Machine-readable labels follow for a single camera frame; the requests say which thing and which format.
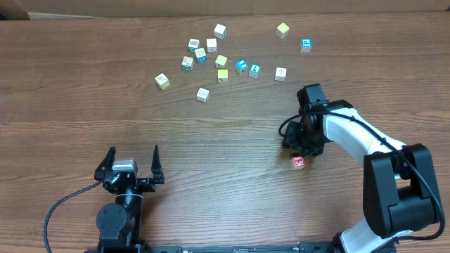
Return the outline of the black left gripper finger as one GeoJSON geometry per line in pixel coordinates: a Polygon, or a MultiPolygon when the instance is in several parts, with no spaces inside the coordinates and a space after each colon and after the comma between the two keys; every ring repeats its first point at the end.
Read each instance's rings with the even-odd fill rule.
{"type": "Polygon", "coordinates": [[[112,170],[113,162],[115,161],[115,153],[115,146],[110,147],[107,155],[94,172],[94,179],[96,181],[102,181],[106,174],[112,170]]]}
{"type": "Polygon", "coordinates": [[[165,175],[162,170],[162,164],[159,156],[159,149],[156,145],[153,152],[152,165],[151,165],[152,179],[154,184],[164,184],[165,175]]]}

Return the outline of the red sided wood block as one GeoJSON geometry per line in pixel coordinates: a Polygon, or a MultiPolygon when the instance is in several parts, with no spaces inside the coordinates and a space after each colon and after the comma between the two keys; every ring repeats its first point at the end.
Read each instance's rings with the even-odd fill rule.
{"type": "Polygon", "coordinates": [[[304,158],[302,156],[292,157],[291,165],[293,169],[303,169],[305,167],[304,158]]]}

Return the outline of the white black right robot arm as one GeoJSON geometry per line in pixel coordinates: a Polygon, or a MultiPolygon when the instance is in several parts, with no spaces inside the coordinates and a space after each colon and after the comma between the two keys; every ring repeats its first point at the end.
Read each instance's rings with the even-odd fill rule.
{"type": "Polygon", "coordinates": [[[299,242],[298,252],[395,252],[401,240],[437,239],[446,225],[430,151],[390,138],[345,100],[304,104],[278,129],[302,157],[337,143],[363,167],[364,217],[331,241],[299,242]]]}

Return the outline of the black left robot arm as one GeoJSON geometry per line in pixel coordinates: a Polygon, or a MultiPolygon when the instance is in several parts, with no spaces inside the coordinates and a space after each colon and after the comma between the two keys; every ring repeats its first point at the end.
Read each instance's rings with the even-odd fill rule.
{"type": "Polygon", "coordinates": [[[99,229],[97,252],[150,252],[141,238],[143,194],[156,191],[165,182],[158,147],[153,152],[150,177],[139,178],[134,158],[115,159],[111,147],[94,173],[97,180],[115,195],[113,203],[103,206],[96,217],[99,229]]]}

